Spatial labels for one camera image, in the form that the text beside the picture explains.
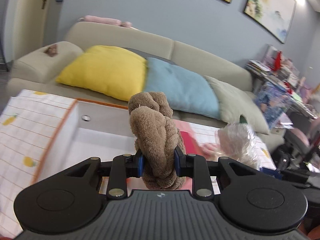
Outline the white crinkled plastic bag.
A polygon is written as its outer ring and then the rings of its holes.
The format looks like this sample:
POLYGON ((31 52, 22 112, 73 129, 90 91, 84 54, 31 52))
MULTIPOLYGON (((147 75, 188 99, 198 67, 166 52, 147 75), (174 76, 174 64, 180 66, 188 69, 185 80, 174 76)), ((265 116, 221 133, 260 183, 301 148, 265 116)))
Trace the white crinkled plastic bag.
POLYGON ((215 156, 229 157, 251 168, 259 170, 261 160, 256 152, 255 133, 246 123, 227 125, 217 131, 215 156))

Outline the pink office chair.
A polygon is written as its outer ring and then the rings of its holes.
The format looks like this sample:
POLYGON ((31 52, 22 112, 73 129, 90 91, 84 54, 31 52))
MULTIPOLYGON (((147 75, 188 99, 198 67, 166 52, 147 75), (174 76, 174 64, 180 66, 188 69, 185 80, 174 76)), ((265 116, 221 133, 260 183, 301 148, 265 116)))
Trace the pink office chair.
POLYGON ((288 129, 284 135, 284 139, 286 143, 300 153, 306 154, 310 150, 310 141, 300 129, 288 129))

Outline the brown knotted plush toy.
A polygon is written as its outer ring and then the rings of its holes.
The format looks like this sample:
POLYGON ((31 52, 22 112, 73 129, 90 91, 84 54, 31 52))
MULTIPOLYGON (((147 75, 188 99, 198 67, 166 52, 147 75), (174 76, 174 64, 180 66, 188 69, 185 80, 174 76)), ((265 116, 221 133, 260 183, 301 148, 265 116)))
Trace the brown knotted plush toy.
POLYGON ((163 92, 140 92, 128 104, 130 126, 136 136, 135 148, 148 161, 142 179, 150 190, 177 190, 185 184, 184 177, 175 171, 174 150, 185 146, 163 92))

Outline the beige cushion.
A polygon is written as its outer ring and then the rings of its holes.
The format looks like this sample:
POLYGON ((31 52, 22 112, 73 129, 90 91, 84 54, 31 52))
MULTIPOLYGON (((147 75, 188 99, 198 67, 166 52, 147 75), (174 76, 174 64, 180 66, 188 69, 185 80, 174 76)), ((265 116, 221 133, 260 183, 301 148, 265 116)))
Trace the beige cushion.
POLYGON ((210 76, 204 76, 219 102, 220 119, 228 124, 240 121, 243 115, 253 131, 269 134, 270 129, 262 111, 247 93, 210 76))

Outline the beige fabric sofa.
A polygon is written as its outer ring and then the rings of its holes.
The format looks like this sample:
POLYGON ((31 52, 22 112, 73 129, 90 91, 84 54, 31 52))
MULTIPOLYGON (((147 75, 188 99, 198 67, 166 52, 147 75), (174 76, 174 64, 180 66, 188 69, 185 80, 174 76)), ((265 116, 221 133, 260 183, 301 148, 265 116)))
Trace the beige fabric sofa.
POLYGON ((57 43, 58 54, 54 57, 45 54, 46 48, 42 47, 15 60, 6 87, 7 96, 16 96, 21 90, 29 89, 126 106, 125 101, 55 81, 65 66, 84 50, 95 45, 129 48, 142 55, 160 57, 200 75, 228 83, 253 97, 251 74, 230 61, 159 35, 92 22, 78 22, 73 25, 64 40, 57 43))

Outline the yellow cushion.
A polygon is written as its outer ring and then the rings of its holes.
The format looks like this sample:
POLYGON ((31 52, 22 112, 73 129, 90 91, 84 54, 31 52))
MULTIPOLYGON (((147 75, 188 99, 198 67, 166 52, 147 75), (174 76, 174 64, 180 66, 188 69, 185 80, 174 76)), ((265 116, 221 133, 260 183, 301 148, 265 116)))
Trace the yellow cushion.
POLYGON ((143 90, 146 59, 115 46, 92 46, 56 78, 63 85, 89 89, 122 101, 143 90))

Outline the white orange storage box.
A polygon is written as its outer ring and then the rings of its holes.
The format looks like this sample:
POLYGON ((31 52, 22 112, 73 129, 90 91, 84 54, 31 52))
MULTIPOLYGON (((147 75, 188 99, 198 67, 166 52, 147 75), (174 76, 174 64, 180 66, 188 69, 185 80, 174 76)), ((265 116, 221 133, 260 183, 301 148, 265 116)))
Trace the white orange storage box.
POLYGON ((135 152, 127 107, 79 99, 55 131, 34 181, 37 183, 90 157, 112 161, 118 155, 135 152))

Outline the cluttered desk with books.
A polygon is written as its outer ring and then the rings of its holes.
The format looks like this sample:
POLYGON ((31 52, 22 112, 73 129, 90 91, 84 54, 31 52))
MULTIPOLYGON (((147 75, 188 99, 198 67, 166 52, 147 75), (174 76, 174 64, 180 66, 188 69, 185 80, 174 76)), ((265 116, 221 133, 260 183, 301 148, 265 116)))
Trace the cluttered desk with books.
POLYGON ((245 68, 253 76, 253 93, 256 94, 264 83, 273 83, 292 91, 292 108, 295 111, 309 119, 319 117, 319 111, 312 104, 319 103, 319 86, 312 88, 307 85, 305 77, 299 77, 299 71, 292 60, 283 56, 274 46, 268 46, 261 61, 249 60, 245 68))

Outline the blue printed box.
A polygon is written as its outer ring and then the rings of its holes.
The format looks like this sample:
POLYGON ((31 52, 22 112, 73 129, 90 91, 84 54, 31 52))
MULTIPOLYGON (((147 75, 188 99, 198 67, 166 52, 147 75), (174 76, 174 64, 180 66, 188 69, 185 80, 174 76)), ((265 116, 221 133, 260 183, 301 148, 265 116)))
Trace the blue printed box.
POLYGON ((254 103, 262 111, 269 129, 272 129, 291 106, 292 98, 285 88, 266 82, 257 93, 254 103))

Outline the cream door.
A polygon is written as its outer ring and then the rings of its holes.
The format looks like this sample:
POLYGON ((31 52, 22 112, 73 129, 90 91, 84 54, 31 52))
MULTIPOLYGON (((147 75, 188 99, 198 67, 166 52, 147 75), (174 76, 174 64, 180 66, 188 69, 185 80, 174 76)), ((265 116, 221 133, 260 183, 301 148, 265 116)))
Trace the cream door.
POLYGON ((17 0, 12 35, 14 60, 42 47, 48 0, 17 0))

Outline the pink plush on sofa back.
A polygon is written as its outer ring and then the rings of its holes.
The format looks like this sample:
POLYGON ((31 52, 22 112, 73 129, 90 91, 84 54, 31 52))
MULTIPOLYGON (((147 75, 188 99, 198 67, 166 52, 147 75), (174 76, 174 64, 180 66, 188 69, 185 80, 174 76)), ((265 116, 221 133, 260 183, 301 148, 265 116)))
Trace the pink plush on sofa back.
POLYGON ((101 23, 108 25, 115 25, 124 28, 133 28, 131 22, 123 22, 121 20, 115 18, 106 18, 106 17, 98 17, 92 15, 86 15, 78 19, 78 22, 93 22, 93 23, 101 23))

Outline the light blue cushion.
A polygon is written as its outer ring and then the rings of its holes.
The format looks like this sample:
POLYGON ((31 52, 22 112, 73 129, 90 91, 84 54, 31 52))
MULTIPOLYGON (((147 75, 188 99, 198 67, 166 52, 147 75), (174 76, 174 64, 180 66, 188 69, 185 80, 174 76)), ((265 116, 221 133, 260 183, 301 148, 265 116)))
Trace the light blue cushion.
POLYGON ((220 119, 217 96, 203 76, 148 57, 145 92, 163 92, 173 110, 220 119))

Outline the small brown card stand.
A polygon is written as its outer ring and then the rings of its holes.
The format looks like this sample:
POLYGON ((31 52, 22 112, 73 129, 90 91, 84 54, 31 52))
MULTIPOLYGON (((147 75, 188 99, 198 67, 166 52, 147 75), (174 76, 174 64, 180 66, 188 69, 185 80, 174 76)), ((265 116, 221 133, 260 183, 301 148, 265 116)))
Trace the small brown card stand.
POLYGON ((47 47, 47 49, 44 51, 45 54, 47 54, 49 57, 54 57, 58 54, 57 51, 57 44, 52 44, 47 47))

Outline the fruit print checkered tablecloth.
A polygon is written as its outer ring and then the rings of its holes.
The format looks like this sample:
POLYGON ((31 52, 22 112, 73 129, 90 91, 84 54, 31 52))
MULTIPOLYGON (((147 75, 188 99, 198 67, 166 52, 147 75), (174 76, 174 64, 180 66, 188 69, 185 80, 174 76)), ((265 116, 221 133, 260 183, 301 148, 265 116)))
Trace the fruit print checkered tablecloth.
POLYGON ((16 196, 36 183, 36 173, 55 131, 78 99, 23 90, 1 114, 1 236, 22 229, 14 214, 16 196))

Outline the black backpack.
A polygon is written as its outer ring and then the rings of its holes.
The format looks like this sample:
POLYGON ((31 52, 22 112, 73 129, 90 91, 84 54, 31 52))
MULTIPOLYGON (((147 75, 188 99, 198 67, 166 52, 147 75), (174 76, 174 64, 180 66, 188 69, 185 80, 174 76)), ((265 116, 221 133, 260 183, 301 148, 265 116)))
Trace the black backpack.
POLYGON ((273 151, 271 157, 276 166, 276 170, 296 170, 298 168, 294 163, 293 150, 294 148, 292 146, 282 144, 273 151))

